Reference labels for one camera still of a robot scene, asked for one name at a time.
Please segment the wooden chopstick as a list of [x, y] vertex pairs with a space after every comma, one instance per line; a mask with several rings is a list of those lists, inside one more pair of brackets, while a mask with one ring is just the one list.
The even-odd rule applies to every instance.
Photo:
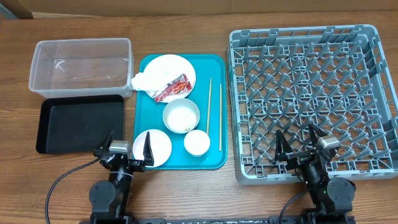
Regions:
[[209, 130], [210, 130], [211, 94], [212, 94], [212, 78], [210, 77], [209, 90], [208, 90], [207, 119], [206, 119], [206, 134], [207, 135], [209, 135]]
[[219, 151], [222, 151], [222, 117], [223, 117], [223, 92], [222, 92], [222, 84], [220, 83], [219, 85], [219, 104], [220, 104], [220, 110], [219, 110]]

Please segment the teal serving tray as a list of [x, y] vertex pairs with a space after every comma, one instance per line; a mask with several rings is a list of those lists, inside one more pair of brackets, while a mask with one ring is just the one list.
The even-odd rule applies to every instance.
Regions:
[[[206, 131], [208, 108], [208, 90], [210, 77], [212, 78], [211, 110], [210, 110], [210, 148], [200, 157], [195, 157], [187, 152], [184, 147], [184, 134], [173, 133], [168, 130], [163, 122], [162, 114], [165, 103], [156, 103], [147, 93], [137, 92], [136, 113], [134, 122], [134, 135], [148, 129], [163, 131], [171, 140], [172, 152], [169, 159], [159, 166], [159, 169], [193, 170], [193, 169], [219, 169], [224, 165], [228, 156], [228, 119], [227, 119], [227, 92], [226, 92], [226, 66], [223, 59], [213, 54], [183, 54], [194, 67], [197, 80], [192, 92], [187, 96], [200, 110], [200, 120], [197, 129]], [[219, 85], [222, 84], [223, 92], [223, 117], [222, 117], [222, 151], [219, 151]]]

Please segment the black plastic tray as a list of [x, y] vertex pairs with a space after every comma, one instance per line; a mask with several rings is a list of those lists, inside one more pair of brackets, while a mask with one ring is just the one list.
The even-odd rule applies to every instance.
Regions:
[[40, 154], [88, 152], [108, 134], [124, 138], [124, 99], [120, 95], [46, 99], [40, 109], [36, 151]]

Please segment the clear plastic waste bin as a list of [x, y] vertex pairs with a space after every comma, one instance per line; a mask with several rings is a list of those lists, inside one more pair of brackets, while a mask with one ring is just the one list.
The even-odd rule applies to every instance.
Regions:
[[29, 90], [45, 98], [132, 96], [128, 38], [43, 40], [32, 57]]

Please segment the white napkin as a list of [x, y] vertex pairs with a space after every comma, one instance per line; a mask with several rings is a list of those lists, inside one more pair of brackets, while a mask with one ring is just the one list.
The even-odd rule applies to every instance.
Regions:
[[131, 85], [136, 91], [156, 91], [163, 87], [169, 78], [169, 72], [139, 72], [131, 78]]

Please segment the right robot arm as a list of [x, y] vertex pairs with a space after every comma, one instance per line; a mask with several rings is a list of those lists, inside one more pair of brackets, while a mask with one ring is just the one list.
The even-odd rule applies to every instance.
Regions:
[[347, 213], [352, 211], [355, 184], [342, 177], [329, 178], [326, 165], [340, 149], [340, 141], [334, 135], [327, 135], [320, 128], [308, 125], [311, 148], [294, 153], [282, 131], [275, 134], [275, 160], [285, 161], [287, 170], [294, 170], [306, 189], [291, 198], [280, 211], [278, 222], [286, 219], [284, 212], [297, 198], [308, 193], [312, 208], [304, 208], [295, 218], [296, 223], [354, 223]]

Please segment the left wooden chopstick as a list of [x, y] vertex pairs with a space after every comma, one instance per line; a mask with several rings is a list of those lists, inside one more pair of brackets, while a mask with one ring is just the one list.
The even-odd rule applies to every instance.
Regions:
[[209, 135], [209, 130], [210, 130], [211, 94], [212, 94], [212, 78], [210, 77], [209, 90], [208, 90], [207, 119], [206, 119], [206, 134], [207, 135]]

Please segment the right wooden chopstick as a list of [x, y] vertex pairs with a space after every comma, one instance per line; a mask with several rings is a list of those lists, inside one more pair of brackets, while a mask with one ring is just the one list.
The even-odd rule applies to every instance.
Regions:
[[220, 104], [220, 110], [219, 110], [219, 151], [222, 151], [222, 117], [223, 117], [223, 92], [222, 92], [222, 84], [220, 83], [219, 85], [219, 104]]

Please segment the red sauce packet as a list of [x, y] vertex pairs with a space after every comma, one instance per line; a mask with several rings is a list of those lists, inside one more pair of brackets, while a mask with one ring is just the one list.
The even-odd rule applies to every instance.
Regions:
[[152, 97], [156, 102], [163, 101], [168, 96], [179, 95], [181, 93], [188, 92], [192, 89], [192, 84], [188, 80], [186, 74], [181, 74], [176, 79], [165, 84], [160, 90], [158, 90]]

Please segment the large white plate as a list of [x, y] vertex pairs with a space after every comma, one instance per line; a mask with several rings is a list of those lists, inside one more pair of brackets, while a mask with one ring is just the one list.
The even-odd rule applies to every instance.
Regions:
[[[142, 72], [169, 72], [170, 78], [167, 83], [171, 82], [184, 73], [192, 84], [192, 89], [190, 91], [181, 93], [179, 95], [168, 96], [159, 103], [169, 103], [173, 100], [187, 97], [192, 92], [197, 80], [193, 65], [186, 58], [174, 54], [156, 57], [146, 65]], [[157, 91], [158, 90], [147, 91], [146, 93], [152, 98]]]

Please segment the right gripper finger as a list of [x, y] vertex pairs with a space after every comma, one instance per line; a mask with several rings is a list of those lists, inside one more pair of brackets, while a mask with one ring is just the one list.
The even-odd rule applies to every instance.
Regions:
[[319, 137], [326, 136], [326, 133], [323, 132], [317, 126], [315, 126], [313, 123], [309, 123], [308, 124], [308, 131], [309, 131], [309, 135], [310, 135], [310, 140], [311, 140], [312, 146], [316, 146]]
[[276, 131], [275, 161], [287, 161], [293, 149], [280, 130]]

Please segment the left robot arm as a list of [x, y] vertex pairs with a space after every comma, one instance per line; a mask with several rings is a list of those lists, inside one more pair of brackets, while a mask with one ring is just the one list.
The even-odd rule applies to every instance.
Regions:
[[90, 189], [90, 223], [138, 223], [137, 218], [127, 211], [127, 205], [133, 174], [145, 172], [147, 166], [154, 165], [150, 133], [146, 133], [142, 160], [132, 159], [130, 143], [114, 140], [113, 132], [99, 144], [93, 155], [109, 170], [109, 177], [96, 182]]

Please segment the pile of rice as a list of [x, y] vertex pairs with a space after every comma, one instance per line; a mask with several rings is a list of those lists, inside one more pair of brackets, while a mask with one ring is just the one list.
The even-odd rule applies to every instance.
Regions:
[[197, 117], [190, 108], [179, 107], [169, 113], [166, 122], [171, 131], [187, 133], [197, 125]]

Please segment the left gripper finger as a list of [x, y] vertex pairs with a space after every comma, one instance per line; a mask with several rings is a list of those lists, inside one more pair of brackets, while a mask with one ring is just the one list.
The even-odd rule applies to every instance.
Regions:
[[146, 166], [153, 166], [154, 165], [154, 157], [152, 153], [152, 148], [150, 145], [150, 132], [146, 132], [146, 138], [144, 141], [144, 148], [143, 148], [143, 156], [144, 156], [144, 164]]
[[99, 146], [98, 146], [98, 149], [99, 149], [99, 150], [108, 150], [109, 147], [110, 147], [110, 145], [111, 145], [111, 143], [112, 143], [113, 135], [114, 135], [114, 131], [112, 130], [112, 131], [110, 131], [110, 132], [108, 133], [108, 135], [101, 141], [101, 143], [100, 143]]

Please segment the white cup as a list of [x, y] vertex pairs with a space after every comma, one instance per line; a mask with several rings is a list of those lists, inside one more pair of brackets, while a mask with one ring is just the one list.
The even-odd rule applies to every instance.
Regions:
[[184, 147], [195, 157], [204, 155], [210, 148], [210, 138], [206, 132], [195, 129], [185, 135]]

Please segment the grey dishwasher rack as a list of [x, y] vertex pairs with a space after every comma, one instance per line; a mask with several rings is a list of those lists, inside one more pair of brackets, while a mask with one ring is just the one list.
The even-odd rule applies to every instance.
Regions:
[[397, 176], [397, 81], [374, 26], [235, 30], [227, 59], [239, 183], [296, 182], [275, 159], [275, 133], [300, 152], [311, 123], [341, 143], [330, 177]]

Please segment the grey bowl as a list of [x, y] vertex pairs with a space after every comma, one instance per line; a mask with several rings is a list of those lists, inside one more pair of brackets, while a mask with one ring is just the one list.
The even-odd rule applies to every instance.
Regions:
[[171, 132], [185, 134], [198, 125], [200, 110], [192, 100], [181, 98], [166, 105], [162, 118], [166, 128]]

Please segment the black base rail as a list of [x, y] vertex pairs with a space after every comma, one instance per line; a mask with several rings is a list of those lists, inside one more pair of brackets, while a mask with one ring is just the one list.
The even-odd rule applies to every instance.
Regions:
[[[347, 223], [355, 224], [356, 220], [354, 217], [348, 217]], [[100, 220], [100, 221], [86, 221], [80, 223], [139, 223], [139, 224], [278, 224], [279, 216], [274, 215], [268, 218], [229, 218], [229, 219], [188, 219], [188, 220], [165, 220], [164, 218], [141, 218], [132, 220]], [[299, 216], [283, 216], [282, 224], [298, 224], [304, 223], [300, 221]]]

